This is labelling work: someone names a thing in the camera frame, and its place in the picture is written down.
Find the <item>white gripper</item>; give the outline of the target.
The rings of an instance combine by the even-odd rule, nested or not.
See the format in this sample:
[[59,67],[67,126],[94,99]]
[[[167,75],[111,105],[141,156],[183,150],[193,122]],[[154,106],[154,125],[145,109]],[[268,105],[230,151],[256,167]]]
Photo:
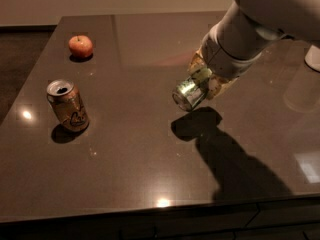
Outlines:
[[206,98],[212,100],[230,88],[260,56],[258,53],[240,59],[227,53],[218,41],[218,26],[215,25],[203,38],[201,48],[194,53],[187,72],[195,84],[208,83]]

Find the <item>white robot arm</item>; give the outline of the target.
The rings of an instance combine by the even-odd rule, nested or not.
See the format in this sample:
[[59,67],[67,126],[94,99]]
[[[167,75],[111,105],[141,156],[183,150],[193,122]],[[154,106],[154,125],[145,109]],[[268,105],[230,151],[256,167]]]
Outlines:
[[272,43],[283,38],[303,40],[320,49],[320,0],[233,0],[225,16],[205,35],[196,52],[211,71],[208,99],[223,93]]

